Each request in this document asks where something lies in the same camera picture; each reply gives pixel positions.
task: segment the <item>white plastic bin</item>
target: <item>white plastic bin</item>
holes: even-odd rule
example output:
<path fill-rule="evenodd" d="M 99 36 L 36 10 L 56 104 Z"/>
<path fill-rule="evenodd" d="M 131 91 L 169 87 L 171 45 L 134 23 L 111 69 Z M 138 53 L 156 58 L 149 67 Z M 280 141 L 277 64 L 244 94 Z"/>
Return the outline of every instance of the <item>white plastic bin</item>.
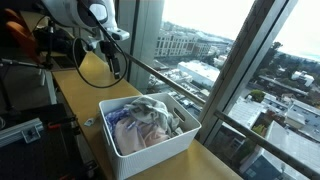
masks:
<path fill-rule="evenodd" d="M 169 112 L 175 117 L 180 117 L 179 127 L 183 130 L 183 134 L 163 141 L 159 144 L 150 146 L 132 154 L 122 156 L 117 150 L 112 139 L 111 132 L 106 123 L 105 115 L 120 108 L 125 104 L 130 104 L 140 96 L 126 97 L 120 99 L 111 99 L 101 101 L 99 107 L 102 115 L 102 133 L 105 139 L 105 145 L 109 160 L 117 179 L 126 179 L 135 175 L 151 166 L 154 166 L 178 153 L 186 150 L 199 129 L 201 124 L 186 111 L 174 98 L 167 93 L 148 94 L 153 99 L 164 102 Z"/>

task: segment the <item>wire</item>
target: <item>wire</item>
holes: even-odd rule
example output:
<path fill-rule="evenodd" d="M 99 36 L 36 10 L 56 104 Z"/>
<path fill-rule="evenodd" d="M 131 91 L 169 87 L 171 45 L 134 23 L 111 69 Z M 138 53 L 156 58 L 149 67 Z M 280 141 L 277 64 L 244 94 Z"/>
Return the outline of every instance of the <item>wire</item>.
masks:
<path fill-rule="evenodd" d="M 76 64 L 76 69 L 78 71 L 78 74 L 80 75 L 80 77 L 87 83 L 89 84 L 90 86 L 93 86 L 95 88 L 109 88 L 109 87 L 112 87 L 114 85 L 116 85 L 117 83 L 119 83 L 126 75 L 127 71 L 128 71 L 128 59 L 127 59 L 127 56 L 125 55 L 125 53 L 123 52 L 123 50 L 121 49 L 121 47 L 116 43 L 116 41 L 109 35 L 109 33 L 104 29 L 104 27 L 102 26 L 102 24 L 99 22 L 99 20 L 95 17 L 95 15 L 91 12 L 91 10 L 81 1 L 81 0 L 76 0 L 77 2 L 79 2 L 80 6 L 85 10 L 87 11 L 88 15 L 95 21 L 95 23 L 98 25 L 99 29 L 102 31 L 102 33 L 108 38 L 108 40 L 113 44 L 113 46 L 118 50 L 120 51 L 120 53 L 123 55 L 124 57 L 124 60 L 125 60 L 125 70 L 124 70 L 124 73 L 123 75 L 119 78 L 118 81 L 116 81 L 115 83 L 113 84 L 110 84 L 110 85 L 107 85 L 107 86 L 96 86 L 96 85 L 93 85 L 91 83 L 89 83 L 83 76 L 82 74 L 80 73 L 79 71 L 79 67 L 78 67 L 78 64 L 76 62 L 76 59 L 75 59 L 75 53 L 74 53 L 74 46 L 75 46 L 75 42 L 77 39 L 81 39 L 82 41 L 84 41 L 87 45 L 88 43 L 83 40 L 82 38 L 76 38 L 73 43 L 72 43 L 72 57 L 73 57 L 73 60 Z"/>
<path fill-rule="evenodd" d="M 36 30 L 37 26 L 39 25 L 40 21 L 41 21 L 43 18 L 45 18 L 45 17 L 46 17 L 46 16 L 44 15 L 44 16 L 42 16 L 42 17 L 38 20 L 38 22 L 36 23 L 36 25 L 33 27 L 32 31 L 30 32 L 30 35 L 29 35 L 29 36 L 32 35 L 32 33 Z"/>
<path fill-rule="evenodd" d="M 76 65 L 76 70 L 77 70 L 78 74 L 80 75 L 81 79 L 82 79 L 84 82 L 86 82 L 87 84 L 89 84 L 90 86 L 95 87 L 95 88 L 109 88 L 109 87 L 112 87 L 112 86 L 118 84 L 118 83 L 124 78 L 125 74 L 123 74 L 116 82 L 114 82 L 114 83 L 112 83 L 112 84 L 110 84 L 110 85 L 106 85 L 106 86 L 97 86 L 97 85 L 94 85 L 94 84 L 90 83 L 85 77 L 83 77 L 82 73 L 80 72 L 79 66 L 78 66 L 78 63 L 77 63 L 77 60 L 76 60 L 76 57 L 75 57 L 75 52 L 74 52 L 74 50 L 75 50 L 75 44 L 76 44 L 77 40 L 83 41 L 84 43 L 86 43 L 87 46 L 88 46 L 89 44 L 88 44 L 84 39 L 82 39 L 82 38 L 75 38 L 75 39 L 73 40 L 73 43 L 72 43 L 72 59 L 73 59 L 75 65 Z"/>
<path fill-rule="evenodd" d="M 6 121 L 0 116 L 0 129 L 3 129 L 6 126 Z"/>

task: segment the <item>metal railing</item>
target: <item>metal railing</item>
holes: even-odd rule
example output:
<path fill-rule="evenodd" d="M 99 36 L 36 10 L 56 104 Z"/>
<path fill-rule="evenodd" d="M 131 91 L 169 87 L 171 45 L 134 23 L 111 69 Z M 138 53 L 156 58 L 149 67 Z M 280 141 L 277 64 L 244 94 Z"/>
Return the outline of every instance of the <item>metal railing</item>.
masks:
<path fill-rule="evenodd" d="M 137 60 L 136 58 L 132 57 L 131 55 L 129 55 L 129 54 L 126 54 L 126 55 L 127 55 L 128 59 L 130 61 L 134 62 L 139 67 L 141 67 L 144 70 L 146 70 L 147 72 L 151 73 L 152 75 L 154 75 L 159 80 L 161 80 L 164 83 L 168 84 L 170 87 L 172 87 L 177 92 L 185 95 L 187 98 L 189 98 L 194 103 L 196 103 L 196 104 L 198 104 L 199 106 L 202 106 L 202 107 L 205 105 L 206 102 L 203 99 L 200 99 L 199 97 L 197 97 L 194 94 L 190 93 L 189 91 L 185 90 L 179 84 L 177 84 L 174 81 L 168 79 L 167 77 L 165 77 L 161 73 L 157 72 L 156 70 L 154 70 L 150 66 L 148 66 L 148 65 L 144 64 L 143 62 Z M 284 151 L 280 150 L 278 147 L 276 147 L 275 145 L 271 144 L 270 142 L 268 142 L 267 140 L 265 140 L 261 136 L 257 135 L 255 132 L 251 131 L 250 129 L 247 129 L 247 128 L 243 127 L 241 124 L 239 124 L 234 119 L 230 118 L 228 115 L 226 115 L 223 112 L 220 112 L 218 110 L 214 112 L 214 115 L 216 117 L 218 117 L 220 120 L 222 120 L 223 122 L 229 124 L 230 126 L 235 128 L 236 130 L 238 130 L 240 133 L 244 134 L 247 138 L 249 138 L 254 143 L 258 144 L 260 147 L 266 149 L 271 154 L 273 154 L 274 156 L 276 156 L 277 158 L 279 158 L 280 160 L 282 160 L 283 162 L 285 162 L 286 164 L 288 164 L 292 168 L 294 168 L 297 171 L 299 171 L 301 174 L 305 175 L 306 177 L 308 177 L 310 179 L 320 179 L 319 172 L 316 172 L 313 169 L 309 168 L 308 166 L 304 165 L 303 163 L 301 163 L 300 161 L 298 161 L 294 157 L 288 155 Z"/>

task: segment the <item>sky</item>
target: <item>sky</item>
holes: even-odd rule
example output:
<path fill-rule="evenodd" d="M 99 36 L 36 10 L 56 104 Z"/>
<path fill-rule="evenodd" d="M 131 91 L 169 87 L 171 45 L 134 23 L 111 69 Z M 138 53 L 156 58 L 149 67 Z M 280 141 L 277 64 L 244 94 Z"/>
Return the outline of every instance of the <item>sky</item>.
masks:
<path fill-rule="evenodd" d="M 163 20 L 235 39 L 254 0 L 166 0 Z M 280 51 L 320 61 L 320 0 L 298 0 L 275 41 Z"/>

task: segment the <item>city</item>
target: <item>city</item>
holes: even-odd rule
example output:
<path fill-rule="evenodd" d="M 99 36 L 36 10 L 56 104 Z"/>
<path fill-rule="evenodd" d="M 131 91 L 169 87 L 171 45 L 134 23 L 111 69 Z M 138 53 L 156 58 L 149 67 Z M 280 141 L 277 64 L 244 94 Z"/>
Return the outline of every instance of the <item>city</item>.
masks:
<path fill-rule="evenodd" d="M 232 44 L 228 38 L 163 22 L 153 68 L 206 101 Z M 273 43 L 228 115 L 317 170 L 320 64 L 283 53 L 281 46 Z M 202 110 L 151 75 L 148 93 L 157 92 L 169 93 L 195 117 Z M 226 123 L 215 139 L 209 150 L 245 178 L 257 177 L 256 172 L 268 167 L 274 177 L 307 179 Z"/>

